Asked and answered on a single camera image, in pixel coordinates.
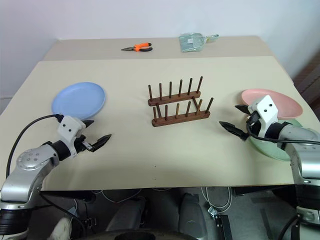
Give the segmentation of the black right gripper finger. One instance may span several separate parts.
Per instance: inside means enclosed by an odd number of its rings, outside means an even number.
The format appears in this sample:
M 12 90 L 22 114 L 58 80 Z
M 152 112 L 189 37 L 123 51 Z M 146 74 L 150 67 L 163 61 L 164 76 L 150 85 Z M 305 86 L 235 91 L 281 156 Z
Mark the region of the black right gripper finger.
M 234 106 L 235 108 L 237 108 L 238 110 L 240 110 L 242 113 L 250 115 L 250 111 L 249 111 L 249 106 L 245 105 L 245 104 L 237 104 Z
M 239 137 L 241 140 L 246 141 L 250 136 L 247 132 L 235 127 L 234 124 L 225 121 L 219 121 L 219 124 L 229 133 Z

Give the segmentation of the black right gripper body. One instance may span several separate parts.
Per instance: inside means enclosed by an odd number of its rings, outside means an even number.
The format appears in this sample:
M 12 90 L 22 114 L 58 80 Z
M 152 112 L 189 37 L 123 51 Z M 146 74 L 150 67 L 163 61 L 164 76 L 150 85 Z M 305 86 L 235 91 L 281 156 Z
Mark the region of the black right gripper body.
M 260 122 L 260 115 L 255 110 L 252 112 L 252 114 L 249 116 L 249 118 L 246 121 L 246 129 L 250 136 L 259 136 L 259 132 L 261 130 L 261 122 Z

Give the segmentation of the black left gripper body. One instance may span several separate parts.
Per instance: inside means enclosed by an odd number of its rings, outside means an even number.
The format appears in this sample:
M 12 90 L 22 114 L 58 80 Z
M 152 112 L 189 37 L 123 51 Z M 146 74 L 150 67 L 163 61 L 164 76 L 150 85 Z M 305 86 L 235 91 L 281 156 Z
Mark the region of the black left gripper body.
M 94 151 L 94 147 L 91 144 L 89 144 L 88 142 L 86 142 L 86 137 L 83 134 L 80 137 L 77 137 L 75 139 L 74 148 L 75 148 L 77 154 L 80 152 L 83 152 L 85 150 L 87 150 L 89 152 Z

